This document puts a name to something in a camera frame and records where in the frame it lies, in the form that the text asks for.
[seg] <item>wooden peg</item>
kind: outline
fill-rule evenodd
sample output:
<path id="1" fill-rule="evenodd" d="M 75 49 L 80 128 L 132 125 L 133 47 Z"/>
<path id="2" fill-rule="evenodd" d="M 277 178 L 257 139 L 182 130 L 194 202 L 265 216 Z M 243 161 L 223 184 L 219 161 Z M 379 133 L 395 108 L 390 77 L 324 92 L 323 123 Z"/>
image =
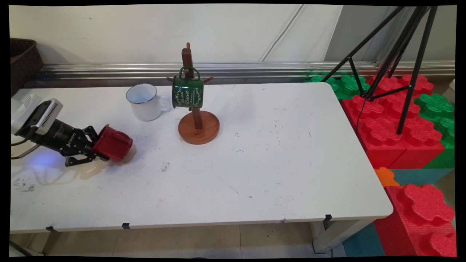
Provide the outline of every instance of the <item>wooden peg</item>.
<path id="1" fill-rule="evenodd" d="M 212 80 L 212 79 L 213 79 L 213 76 L 211 76 L 211 77 L 205 79 L 205 80 L 204 80 L 204 83 L 207 83 L 207 82 L 209 82 L 209 81 Z"/>

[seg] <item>white wall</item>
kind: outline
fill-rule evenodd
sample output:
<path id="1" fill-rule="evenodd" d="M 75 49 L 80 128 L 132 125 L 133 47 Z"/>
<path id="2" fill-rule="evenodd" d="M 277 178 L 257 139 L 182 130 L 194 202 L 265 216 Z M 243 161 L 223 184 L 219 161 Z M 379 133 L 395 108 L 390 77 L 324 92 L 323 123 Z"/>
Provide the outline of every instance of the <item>white wall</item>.
<path id="1" fill-rule="evenodd" d="M 46 64 L 259 62 L 295 4 L 9 6 L 10 37 L 34 39 Z M 323 61 L 340 5 L 305 5 L 267 62 Z"/>

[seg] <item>mug handle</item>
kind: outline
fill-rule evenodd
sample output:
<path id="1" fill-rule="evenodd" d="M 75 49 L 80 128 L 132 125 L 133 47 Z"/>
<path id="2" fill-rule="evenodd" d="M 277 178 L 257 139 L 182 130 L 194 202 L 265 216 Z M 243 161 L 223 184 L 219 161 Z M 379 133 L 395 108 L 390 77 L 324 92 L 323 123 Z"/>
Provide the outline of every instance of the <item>mug handle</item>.
<path id="1" fill-rule="evenodd" d="M 157 99 L 159 100 L 167 100 L 168 101 L 168 105 L 167 106 L 161 106 L 160 109 L 164 112 L 166 111 L 169 111 L 170 110 L 170 97 L 169 96 L 157 96 Z"/>

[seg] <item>tripod leg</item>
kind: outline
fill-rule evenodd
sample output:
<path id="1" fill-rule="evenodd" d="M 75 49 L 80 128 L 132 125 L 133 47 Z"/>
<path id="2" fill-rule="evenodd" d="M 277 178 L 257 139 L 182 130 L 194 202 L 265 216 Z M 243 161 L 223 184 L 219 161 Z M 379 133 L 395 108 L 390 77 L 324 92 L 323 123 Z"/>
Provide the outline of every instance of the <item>tripod leg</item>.
<path id="1" fill-rule="evenodd" d="M 393 10 L 393 12 L 387 16 L 387 18 L 385 18 L 380 23 L 380 25 L 378 25 L 368 36 L 366 36 L 366 38 L 364 38 L 364 40 L 359 43 L 359 45 L 357 45 L 337 66 L 335 66 L 335 68 L 328 75 L 326 75 L 321 82 L 327 81 L 335 72 L 337 72 L 340 67 L 342 67 L 348 61 L 348 57 L 352 57 L 357 51 L 359 51 L 359 49 L 361 49 L 361 47 L 363 47 L 373 36 L 375 36 L 375 34 L 377 34 L 388 22 L 390 22 L 390 20 L 392 20 L 393 17 L 395 17 L 395 15 L 401 11 L 401 9 L 403 9 L 403 7 L 397 7 L 395 10 Z"/>
<path id="2" fill-rule="evenodd" d="M 427 18 L 427 23 L 424 28 L 424 34 L 422 35 L 421 45 L 419 47 L 418 56 L 416 57 L 416 63 L 414 64 L 414 70 L 412 71 L 411 82 L 408 89 L 408 94 L 404 101 L 403 111 L 401 112 L 400 122 L 398 123 L 397 134 L 400 135 L 403 131 L 404 121 L 406 120 L 406 114 L 408 113 L 409 104 L 411 102 L 412 94 L 414 92 L 414 87 L 416 86 L 416 81 L 418 79 L 419 70 L 421 69 L 422 58 L 424 57 L 425 47 L 427 46 L 427 41 L 429 40 L 429 35 L 431 33 L 432 24 L 434 23 L 435 13 L 437 11 L 437 6 L 432 6 L 431 11 L 429 12 L 429 17 Z"/>
<path id="3" fill-rule="evenodd" d="M 429 10 L 429 8 L 427 8 L 427 9 L 424 11 L 424 13 L 422 14 L 421 18 L 416 22 L 415 28 L 418 27 L 419 22 L 421 22 L 422 17 L 425 15 L 425 13 L 427 13 L 427 11 Z M 395 62 L 394 62 L 393 65 L 391 66 L 390 71 L 388 72 L 388 78 L 390 78 L 390 77 L 393 75 L 393 73 L 395 72 L 395 69 L 397 68 L 398 63 L 400 62 L 401 57 L 403 56 L 404 51 L 405 51 L 406 48 L 408 47 L 408 44 L 409 44 L 409 42 L 411 41 L 412 36 L 414 35 L 414 32 L 416 32 L 416 30 L 413 30 L 413 31 L 411 32 L 411 35 L 408 37 L 408 39 L 406 39 L 406 42 L 405 42 L 405 43 L 403 44 L 403 46 L 401 47 L 401 50 L 400 50 L 400 52 L 398 53 L 397 59 L 395 60 Z"/>
<path id="4" fill-rule="evenodd" d="M 374 79 L 374 82 L 372 83 L 372 85 L 370 86 L 369 90 L 366 93 L 367 96 L 370 97 L 374 94 L 375 88 L 380 83 L 380 80 L 382 79 L 384 74 L 387 72 L 388 67 L 390 66 L 392 61 L 395 59 L 395 56 L 401 49 L 401 45 L 404 43 L 405 39 L 410 34 L 411 30 L 415 30 L 414 26 L 416 25 L 416 21 L 419 18 L 422 18 L 421 15 L 424 13 L 424 10 L 426 8 L 427 7 L 416 7 L 413 14 L 409 18 L 408 23 L 406 24 L 400 36 L 398 37 L 397 41 L 395 42 L 395 45 L 393 46 L 390 53 L 388 54 L 387 59 L 383 62 L 382 66 L 380 67 L 380 70 L 377 73 L 377 76 Z"/>

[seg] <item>black cable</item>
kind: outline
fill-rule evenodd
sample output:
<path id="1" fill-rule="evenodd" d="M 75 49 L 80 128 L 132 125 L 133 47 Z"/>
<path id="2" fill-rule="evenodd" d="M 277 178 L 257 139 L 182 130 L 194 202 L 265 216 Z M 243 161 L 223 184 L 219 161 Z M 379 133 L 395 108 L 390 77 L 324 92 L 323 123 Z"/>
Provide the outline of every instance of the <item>black cable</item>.
<path id="1" fill-rule="evenodd" d="M 11 157 L 11 160 L 23 158 L 23 157 L 27 156 L 30 152 L 36 150 L 39 146 L 41 146 L 41 145 L 36 144 L 35 146 L 33 146 L 32 148 L 30 148 L 30 149 L 27 150 L 26 152 L 22 153 L 21 155 L 19 155 L 19 156 L 17 156 L 17 157 Z"/>
<path id="2" fill-rule="evenodd" d="M 14 249 L 18 250 L 21 254 L 25 256 L 32 256 L 31 253 L 29 253 L 27 250 L 16 244 L 15 242 L 10 240 L 10 246 L 13 247 Z"/>
<path id="3" fill-rule="evenodd" d="M 361 108 L 361 113 L 359 113 L 359 116 L 357 117 L 356 129 L 355 129 L 356 134 L 357 134 L 357 127 L 358 127 L 358 125 L 359 125 L 359 118 L 360 118 L 361 115 L 363 114 L 364 105 L 366 104 L 367 97 L 368 97 L 368 96 L 366 95 L 366 98 L 364 99 L 364 103 L 363 103 L 363 108 Z"/>
<path id="4" fill-rule="evenodd" d="M 21 144 L 25 143 L 26 141 L 27 141 L 27 139 L 24 139 L 21 142 L 11 144 L 11 146 L 21 145 Z"/>

